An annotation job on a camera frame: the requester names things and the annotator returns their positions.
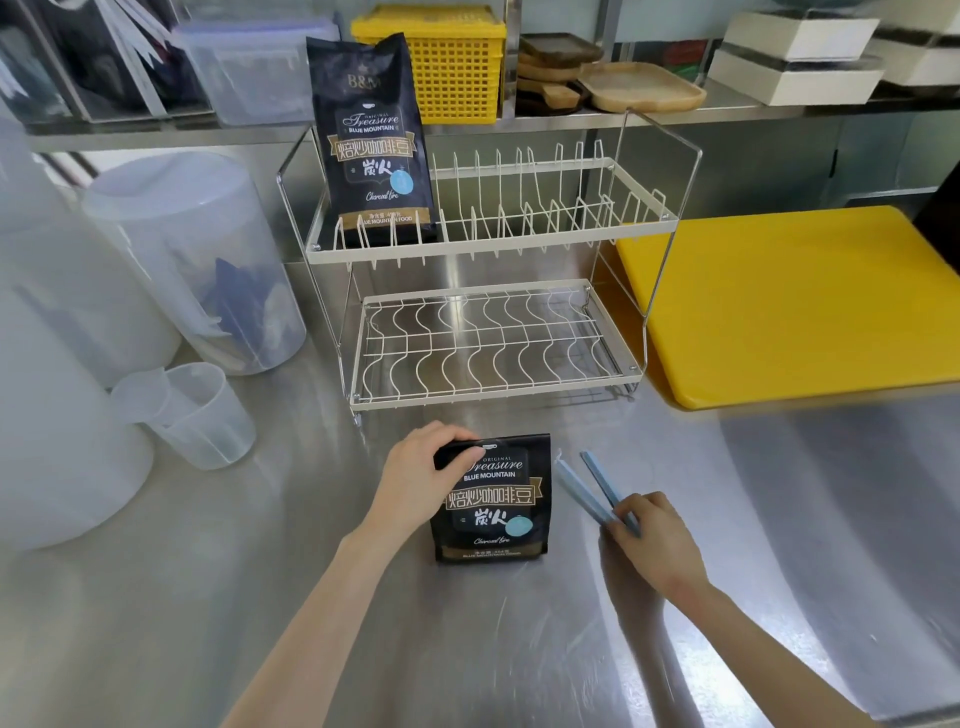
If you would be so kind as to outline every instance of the basket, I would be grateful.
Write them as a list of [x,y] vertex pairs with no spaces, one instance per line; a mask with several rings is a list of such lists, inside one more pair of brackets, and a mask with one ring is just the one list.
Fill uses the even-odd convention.
[[492,124],[507,26],[489,7],[378,5],[350,31],[374,45],[403,33],[424,124]]

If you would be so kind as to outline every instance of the black coffee bag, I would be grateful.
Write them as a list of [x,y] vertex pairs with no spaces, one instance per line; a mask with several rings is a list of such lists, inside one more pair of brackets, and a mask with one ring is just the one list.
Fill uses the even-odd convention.
[[550,532],[550,435],[454,442],[440,448],[445,468],[467,448],[487,451],[430,519],[437,561],[533,559]]
[[330,212],[345,239],[360,245],[357,218],[371,245],[433,239],[435,220],[423,125],[403,34],[376,45],[306,40],[313,110],[321,142]]

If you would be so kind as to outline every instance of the dish rack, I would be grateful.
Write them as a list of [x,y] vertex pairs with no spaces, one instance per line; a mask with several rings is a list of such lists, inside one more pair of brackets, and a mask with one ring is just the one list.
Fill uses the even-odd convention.
[[[620,165],[631,114],[693,153],[676,212],[666,195],[643,187]],[[628,111],[613,157],[606,156],[596,140],[590,157],[585,144],[577,142],[572,155],[558,144],[551,160],[535,159],[529,147],[516,150],[513,161],[505,161],[497,150],[488,164],[481,163],[478,152],[466,165],[456,154],[451,167],[441,167],[433,158],[430,179],[439,217],[437,239],[424,240],[417,225],[417,241],[399,244],[392,220],[390,243],[372,246],[358,219],[359,246],[348,247],[342,222],[327,216],[325,177],[305,235],[296,222],[283,180],[307,137],[323,172],[317,130],[308,127],[280,166],[276,181],[331,332],[341,384],[355,416],[372,409],[540,392],[620,385],[628,393],[636,389],[648,364],[647,320],[700,166],[699,147],[644,114]],[[336,223],[331,225],[327,218]],[[615,246],[618,239],[648,235],[666,236],[667,242],[652,295],[644,305],[602,249]],[[373,269],[378,263],[401,268],[404,261],[419,258],[425,263],[437,255],[469,254],[475,259],[477,254],[523,255],[528,249],[579,244],[594,250],[589,278],[363,296],[355,276],[358,263]],[[343,323],[335,327],[313,266],[338,263],[346,266],[348,282]],[[640,315],[639,358],[597,295],[598,263]],[[359,303],[360,314],[349,362],[345,343],[352,336],[346,330],[351,301]]]

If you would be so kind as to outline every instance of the person's left hand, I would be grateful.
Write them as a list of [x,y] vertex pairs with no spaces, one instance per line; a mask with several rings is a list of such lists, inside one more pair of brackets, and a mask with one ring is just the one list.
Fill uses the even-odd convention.
[[468,448],[441,471],[434,468],[434,454],[453,440],[479,439],[465,427],[434,421],[400,440],[387,455],[364,524],[381,534],[396,536],[400,543],[406,541],[430,520],[457,481],[486,451]]

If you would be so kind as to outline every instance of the white wire rack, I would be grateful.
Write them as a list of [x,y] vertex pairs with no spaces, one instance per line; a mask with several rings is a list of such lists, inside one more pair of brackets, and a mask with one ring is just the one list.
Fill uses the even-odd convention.
[[642,376],[586,279],[370,296],[350,406],[481,400]]
[[[309,133],[317,158],[317,130],[304,132],[277,174],[281,195],[291,212],[283,173],[287,163]],[[391,220],[389,244],[371,245],[368,231],[358,215],[356,235],[348,243],[343,220],[329,214],[329,195],[324,191],[310,229],[300,243],[308,262],[352,263],[357,261],[426,258],[429,255],[486,253],[543,248],[598,240],[640,237],[677,228],[678,217],[667,206],[666,196],[647,190],[604,154],[597,139],[592,156],[583,142],[572,153],[557,144],[552,160],[537,160],[530,147],[516,149],[513,161],[495,152],[491,163],[482,164],[474,151],[469,164],[453,155],[452,167],[438,167],[433,158],[430,180],[438,219],[436,240],[424,240],[420,219],[412,226],[417,239],[400,243],[396,220]],[[586,180],[594,172],[590,184]],[[300,230],[291,212],[291,223]]]

